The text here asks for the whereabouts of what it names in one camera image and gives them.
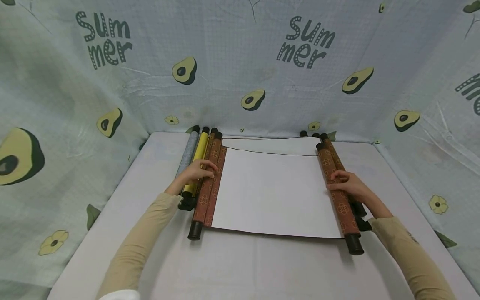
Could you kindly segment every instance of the brown patterned scroll rod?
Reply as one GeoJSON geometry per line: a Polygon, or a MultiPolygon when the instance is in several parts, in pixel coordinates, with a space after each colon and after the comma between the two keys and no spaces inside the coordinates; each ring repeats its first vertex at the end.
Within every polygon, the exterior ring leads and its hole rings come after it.
{"type": "MultiPolygon", "coordinates": [[[[325,175],[326,183],[338,183],[338,180],[330,179],[332,173],[336,171],[334,160],[330,151],[326,148],[324,143],[318,143],[316,148],[318,160],[320,162],[323,174],[325,175]]],[[[329,192],[337,220],[340,224],[340,228],[342,229],[345,242],[347,243],[348,252],[352,255],[363,254],[364,251],[360,243],[360,230],[348,203],[347,194],[340,190],[329,192]]]]}
{"type": "MultiPolygon", "coordinates": [[[[320,134],[320,139],[322,140],[322,143],[325,144],[325,147],[330,151],[330,154],[332,155],[332,158],[334,160],[336,169],[345,171],[345,167],[343,166],[342,161],[340,160],[340,157],[336,153],[336,150],[333,147],[332,142],[328,138],[328,134],[326,134],[326,133],[320,134]]],[[[367,212],[365,211],[365,208],[363,207],[363,204],[361,202],[355,200],[355,198],[353,198],[353,196],[349,195],[348,196],[348,201],[350,202],[350,206],[352,207],[353,215],[355,217],[360,217],[361,218],[361,217],[364,217],[364,216],[367,215],[367,212]]]]}
{"type": "MultiPolygon", "coordinates": [[[[220,147],[222,146],[222,137],[223,134],[221,132],[215,132],[209,156],[208,158],[205,156],[205,159],[210,160],[215,165],[217,164],[218,154],[220,153],[220,147]]],[[[211,167],[207,167],[206,170],[214,172],[211,167]]],[[[205,216],[210,202],[212,185],[213,179],[205,177],[198,195],[197,206],[193,213],[192,224],[190,225],[190,231],[188,233],[189,240],[199,240],[202,235],[202,228],[204,226],[205,216]]]]}

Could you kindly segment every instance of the black roller end cap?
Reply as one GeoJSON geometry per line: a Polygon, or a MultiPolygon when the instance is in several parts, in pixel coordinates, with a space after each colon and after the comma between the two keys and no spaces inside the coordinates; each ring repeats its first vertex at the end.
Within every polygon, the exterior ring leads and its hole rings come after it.
{"type": "Polygon", "coordinates": [[[326,134],[326,133],[324,132],[324,133],[320,134],[320,138],[322,139],[322,141],[323,141],[323,140],[326,140],[326,139],[328,139],[328,134],[326,134]]]}
{"type": "Polygon", "coordinates": [[[197,199],[192,197],[191,192],[183,192],[182,195],[183,199],[180,201],[178,208],[179,210],[187,210],[192,211],[197,205],[197,199]]]}
{"type": "Polygon", "coordinates": [[[362,255],[365,253],[360,244],[359,234],[349,233],[345,235],[345,241],[347,242],[348,252],[351,255],[362,255]]]}
{"type": "Polygon", "coordinates": [[[188,233],[189,240],[199,240],[202,235],[203,223],[199,221],[192,221],[190,225],[190,231],[188,233]]]}
{"type": "Polygon", "coordinates": [[[325,145],[323,143],[318,143],[316,147],[317,147],[317,151],[320,151],[325,147],[325,145]]]}
{"type": "Polygon", "coordinates": [[[365,211],[365,207],[363,207],[363,204],[361,202],[352,201],[350,203],[350,206],[352,208],[352,212],[354,216],[364,217],[367,215],[367,211],[365,211]]]}

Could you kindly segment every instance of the white table surface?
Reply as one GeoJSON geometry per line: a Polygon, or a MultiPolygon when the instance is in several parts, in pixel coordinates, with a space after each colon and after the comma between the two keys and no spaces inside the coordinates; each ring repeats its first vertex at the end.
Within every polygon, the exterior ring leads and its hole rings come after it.
{"type": "MultiPolygon", "coordinates": [[[[174,179],[188,137],[167,132],[150,136],[49,300],[95,298],[123,239],[174,179]]],[[[356,172],[422,244],[457,298],[480,299],[377,150],[370,144],[334,145],[346,169],[356,172]]],[[[365,254],[351,256],[345,242],[335,239],[207,229],[200,241],[192,242],[187,239],[191,218],[192,212],[178,211],[160,234],[140,280],[143,300],[413,299],[395,261],[372,232],[360,239],[365,254]]]]}

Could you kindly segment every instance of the printed fabric backdrop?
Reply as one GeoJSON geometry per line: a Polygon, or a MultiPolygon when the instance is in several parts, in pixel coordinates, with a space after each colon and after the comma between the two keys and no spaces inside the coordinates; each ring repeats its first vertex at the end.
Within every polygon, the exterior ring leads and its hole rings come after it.
{"type": "Polygon", "coordinates": [[[155,131],[374,143],[480,291],[480,1],[0,0],[0,295],[44,299],[155,131]]]}

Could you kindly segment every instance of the finger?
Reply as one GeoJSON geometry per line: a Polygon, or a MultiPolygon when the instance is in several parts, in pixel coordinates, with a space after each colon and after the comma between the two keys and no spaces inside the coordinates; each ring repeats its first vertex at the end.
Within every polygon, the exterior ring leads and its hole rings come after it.
{"type": "Polygon", "coordinates": [[[347,187],[346,183],[331,183],[327,184],[327,188],[331,191],[336,191],[336,190],[345,190],[347,187]]]}
{"type": "Polygon", "coordinates": [[[213,174],[212,171],[206,171],[206,170],[204,170],[204,171],[202,172],[202,177],[210,177],[210,178],[213,178],[213,177],[215,177],[215,175],[213,174]]]}
{"type": "Polygon", "coordinates": [[[213,170],[218,171],[218,167],[208,159],[202,159],[201,164],[211,167],[213,170]]]}
{"type": "Polygon", "coordinates": [[[348,173],[347,171],[336,170],[332,173],[332,175],[330,175],[331,180],[334,180],[337,177],[346,177],[348,179],[350,178],[350,173],[348,173]]]}

